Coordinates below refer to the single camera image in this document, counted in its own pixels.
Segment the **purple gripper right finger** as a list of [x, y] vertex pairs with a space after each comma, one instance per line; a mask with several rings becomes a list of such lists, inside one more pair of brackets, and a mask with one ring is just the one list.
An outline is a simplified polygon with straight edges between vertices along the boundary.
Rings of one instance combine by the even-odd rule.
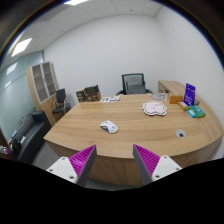
[[133, 156], [137, 164], [143, 185], [181, 170], [181, 167], [168, 155], [158, 156], [136, 144], [133, 145]]

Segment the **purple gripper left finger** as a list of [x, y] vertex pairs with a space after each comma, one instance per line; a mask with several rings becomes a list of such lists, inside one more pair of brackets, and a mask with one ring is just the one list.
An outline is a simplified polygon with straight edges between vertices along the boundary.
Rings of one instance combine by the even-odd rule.
[[47, 171], [78, 186], [84, 187], [96, 156], [96, 146], [93, 145], [71, 157], [60, 157]]

